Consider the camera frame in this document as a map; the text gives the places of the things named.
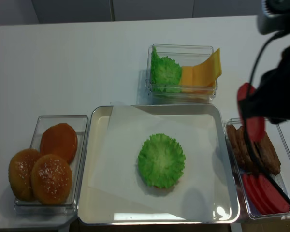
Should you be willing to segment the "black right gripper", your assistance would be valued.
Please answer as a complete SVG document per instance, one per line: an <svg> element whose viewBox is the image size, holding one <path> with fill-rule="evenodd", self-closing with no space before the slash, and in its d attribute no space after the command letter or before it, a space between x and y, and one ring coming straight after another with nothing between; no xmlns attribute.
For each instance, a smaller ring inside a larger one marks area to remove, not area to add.
<svg viewBox="0 0 290 232"><path fill-rule="evenodd" d="M241 116L263 117L273 124L290 120L290 46L278 66L262 75L257 88L250 83L241 86Z"/></svg>

